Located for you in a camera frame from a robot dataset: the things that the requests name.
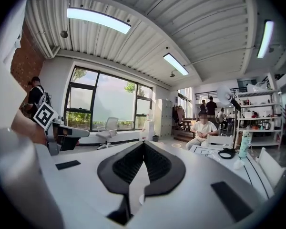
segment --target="fluorescent light fixture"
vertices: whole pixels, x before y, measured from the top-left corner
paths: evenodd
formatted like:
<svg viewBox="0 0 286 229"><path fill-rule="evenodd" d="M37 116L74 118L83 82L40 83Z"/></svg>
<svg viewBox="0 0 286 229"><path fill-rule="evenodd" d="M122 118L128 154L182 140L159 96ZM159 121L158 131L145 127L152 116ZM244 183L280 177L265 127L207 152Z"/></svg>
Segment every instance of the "fluorescent light fixture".
<svg viewBox="0 0 286 229"><path fill-rule="evenodd" d="M187 75L189 72L170 54L166 54L163 58L176 68L182 75Z"/></svg>
<svg viewBox="0 0 286 229"><path fill-rule="evenodd" d="M266 21L265 23L265 28L264 28L264 35L263 35L263 39L262 39L262 44L261 47L259 48L257 57L259 59L263 58L266 54L266 51L268 49L270 40L271 40L271 36L272 36L272 32L273 32L273 26L274 26L274 22L273 21Z"/></svg>
<svg viewBox="0 0 286 229"><path fill-rule="evenodd" d="M131 26L121 20L111 17L107 14L99 13L92 10L68 8L67 17L98 23L114 30L127 34Z"/></svg>

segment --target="window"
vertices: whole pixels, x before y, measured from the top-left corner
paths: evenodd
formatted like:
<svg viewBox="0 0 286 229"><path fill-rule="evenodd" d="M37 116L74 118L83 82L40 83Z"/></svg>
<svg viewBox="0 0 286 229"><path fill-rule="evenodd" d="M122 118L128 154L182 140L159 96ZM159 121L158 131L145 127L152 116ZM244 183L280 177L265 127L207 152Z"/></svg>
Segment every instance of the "window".
<svg viewBox="0 0 286 229"><path fill-rule="evenodd" d="M118 130L142 129L152 107L152 89L102 72L76 67L68 87L65 123L97 131L108 117Z"/></svg>
<svg viewBox="0 0 286 229"><path fill-rule="evenodd" d="M133 129L135 86L126 80L100 74L94 99L92 129L105 126L108 117L119 118L118 129Z"/></svg>
<svg viewBox="0 0 286 229"><path fill-rule="evenodd" d="M184 88L178 90L178 104L183 108L185 118L193 117L192 89Z"/></svg>

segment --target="brick wall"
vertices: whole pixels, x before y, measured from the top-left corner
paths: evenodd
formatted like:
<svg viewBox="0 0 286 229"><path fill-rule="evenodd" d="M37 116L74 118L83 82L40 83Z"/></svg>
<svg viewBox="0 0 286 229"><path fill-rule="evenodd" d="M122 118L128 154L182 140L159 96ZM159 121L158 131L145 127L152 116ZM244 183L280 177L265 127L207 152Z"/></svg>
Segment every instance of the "brick wall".
<svg viewBox="0 0 286 229"><path fill-rule="evenodd" d="M14 54L10 72L22 88L28 93L31 89L28 82L34 76L39 76L45 58L34 44L27 24L24 22L22 27L21 48Z"/></svg>

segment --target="trash bin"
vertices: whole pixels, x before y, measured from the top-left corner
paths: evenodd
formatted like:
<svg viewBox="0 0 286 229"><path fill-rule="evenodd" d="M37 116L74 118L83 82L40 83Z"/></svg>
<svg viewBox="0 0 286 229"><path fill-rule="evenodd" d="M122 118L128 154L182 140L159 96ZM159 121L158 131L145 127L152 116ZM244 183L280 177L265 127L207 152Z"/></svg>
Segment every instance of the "trash bin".
<svg viewBox="0 0 286 229"><path fill-rule="evenodd" d="M159 136L158 135L154 135L153 136L153 142L158 142L159 140Z"/></svg>

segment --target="dark hair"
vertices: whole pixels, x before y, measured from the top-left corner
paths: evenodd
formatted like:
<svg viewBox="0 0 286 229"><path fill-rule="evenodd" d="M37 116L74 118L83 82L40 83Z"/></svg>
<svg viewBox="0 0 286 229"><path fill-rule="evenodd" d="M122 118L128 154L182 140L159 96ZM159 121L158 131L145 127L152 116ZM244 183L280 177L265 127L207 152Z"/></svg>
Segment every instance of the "dark hair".
<svg viewBox="0 0 286 229"><path fill-rule="evenodd" d="M204 110L203 110L203 111L200 111L200 112L198 113L198 115L199 115L199 116L202 116L202 115L208 115L208 113L207 113L206 111L204 111Z"/></svg>
<svg viewBox="0 0 286 229"><path fill-rule="evenodd" d="M40 82L40 79L38 76L34 76L30 82L28 82L28 85L32 85L32 82Z"/></svg>

